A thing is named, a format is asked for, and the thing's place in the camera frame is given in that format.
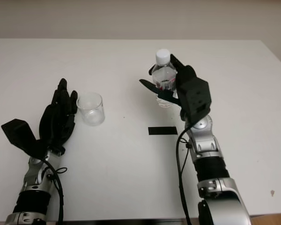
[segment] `empty glass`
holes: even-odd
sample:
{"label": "empty glass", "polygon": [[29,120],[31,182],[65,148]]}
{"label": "empty glass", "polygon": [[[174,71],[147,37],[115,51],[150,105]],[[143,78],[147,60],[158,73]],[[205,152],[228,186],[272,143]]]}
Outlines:
{"label": "empty glass", "polygon": [[103,123],[105,119],[101,95],[94,92],[83,94],[77,99],[77,107],[83,121],[91,126]]}

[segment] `white table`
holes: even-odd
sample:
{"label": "white table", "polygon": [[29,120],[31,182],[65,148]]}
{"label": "white table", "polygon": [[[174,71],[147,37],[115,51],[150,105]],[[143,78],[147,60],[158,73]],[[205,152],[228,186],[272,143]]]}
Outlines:
{"label": "white table", "polygon": [[[260,41],[0,39],[0,126],[38,125],[60,78],[68,89],[103,96],[98,127],[76,116],[61,166],[65,220],[184,217],[175,160],[178,107],[160,108],[139,83],[159,48],[168,48],[209,82],[214,134],[251,215],[281,213],[281,63]],[[0,128],[0,221],[12,212],[28,156]],[[200,198],[191,160],[184,172],[191,217]],[[58,217],[55,193],[48,219]]]}

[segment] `bottle cap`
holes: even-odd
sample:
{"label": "bottle cap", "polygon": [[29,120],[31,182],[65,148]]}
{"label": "bottle cap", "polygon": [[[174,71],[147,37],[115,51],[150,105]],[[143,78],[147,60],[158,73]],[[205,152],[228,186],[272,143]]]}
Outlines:
{"label": "bottle cap", "polygon": [[167,65],[170,62],[170,52],[167,49],[159,49],[156,52],[156,63],[159,66]]}

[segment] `wire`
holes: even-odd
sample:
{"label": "wire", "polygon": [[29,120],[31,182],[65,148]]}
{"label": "wire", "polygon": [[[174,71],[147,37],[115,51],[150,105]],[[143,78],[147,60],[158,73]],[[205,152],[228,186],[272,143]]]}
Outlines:
{"label": "wire", "polygon": [[[42,172],[42,177],[44,176],[45,172],[46,172],[47,170],[49,170],[49,169],[50,169],[49,167],[46,167],[46,168],[44,169],[44,171]],[[58,168],[58,169],[56,170],[56,172],[57,172],[58,174],[65,173],[66,171],[67,171],[67,167],[61,167],[61,168]]]}
{"label": "wire", "polygon": [[183,173],[183,170],[184,170],[184,167],[185,167],[185,164],[186,164],[186,160],[187,160],[187,157],[188,157],[188,153],[189,153],[189,148],[187,148],[187,153],[186,153],[186,156],[185,156],[185,159],[184,159],[184,163],[183,163],[183,166],[182,166],[181,174]]}
{"label": "wire", "polygon": [[185,144],[188,143],[188,141],[187,141],[185,138],[183,138],[183,137],[181,138],[180,142],[181,142],[181,143],[185,143]]}
{"label": "wire", "polygon": [[45,159],[40,159],[40,160],[43,163],[45,163],[48,166],[48,168],[53,173],[53,178],[52,178],[53,179],[53,183],[54,183],[54,185],[55,185],[55,187],[57,189],[57,192],[59,194],[59,215],[58,215],[58,223],[57,224],[58,225],[62,225],[63,218],[64,218],[64,208],[63,208],[63,206],[64,206],[64,194],[63,194],[63,190],[62,190],[62,186],[61,186],[61,182],[60,182],[58,173],[63,173],[63,172],[58,172],[58,170],[65,168],[64,170],[67,171],[67,168],[66,167],[62,167],[62,168],[59,168],[58,170],[55,170],[54,167],[48,161],[46,161]]}
{"label": "wire", "polygon": [[177,167],[178,167],[180,198],[181,198],[181,203],[182,203],[183,211],[184,211],[184,213],[185,213],[187,225],[192,225],[192,223],[191,223],[191,219],[189,218],[188,209],[187,209],[187,204],[186,204],[186,199],[185,199],[185,194],[184,194],[184,189],[183,189],[182,171],[181,171],[180,159],[179,159],[179,144],[180,144],[181,139],[183,138],[182,136],[183,136],[190,128],[191,128],[191,126],[189,126],[189,127],[187,127],[186,129],[184,129],[184,131],[182,131],[181,134],[179,135],[179,137],[178,137],[178,139],[177,139],[177,142],[176,142],[176,160],[177,160]]}
{"label": "wire", "polygon": [[[58,174],[65,173],[66,171],[67,171],[67,168],[66,168],[66,167],[61,167],[61,168],[59,168],[59,169],[56,170],[56,172],[57,172]],[[58,188],[58,186],[57,186],[57,184],[56,184],[56,179],[54,178],[54,176],[51,175],[51,174],[48,174],[48,175],[47,175],[47,178],[49,178],[50,180],[53,181],[53,184],[54,184],[56,190],[59,191],[59,188]]]}

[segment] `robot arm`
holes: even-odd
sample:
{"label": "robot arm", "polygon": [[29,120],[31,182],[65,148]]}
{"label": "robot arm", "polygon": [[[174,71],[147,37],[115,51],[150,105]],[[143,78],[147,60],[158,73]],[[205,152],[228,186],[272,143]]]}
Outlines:
{"label": "robot arm", "polygon": [[235,181],[229,176],[222,152],[206,116],[187,131],[192,162],[197,171],[201,225],[250,225],[250,216]]}
{"label": "robot arm", "polygon": [[36,140],[28,123],[14,119],[2,129],[9,141],[29,156],[29,170],[24,176],[16,206],[6,225],[45,225],[47,207],[56,186],[59,193],[59,222],[63,220],[63,192],[58,177],[62,146],[74,129],[77,112],[77,92],[67,92],[67,82],[61,79],[50,105],[45,109],[39,126],[40,140]]}
{"label": "robot arm", "polygon": [[180,117],[185,121],[185,130],[178,137],[176,154],[179,189],[187,223],[191,224],[178,151],[179,141],[185,133],[190,138],[188,146],[199,181],[198,192],[203,198],[198,205],[200,225],[250,225],[250,216],[235,181],[226,170],[220,146],[212,133],[212,120],[208,115],[211,105],[208,83],[198,78],[191,66],[184,66],[174,55],[171,55],[171,62],[177,70],[178,99],[170,90],[159,90],[146,80],[140,82],[159,98],[181,107]]}

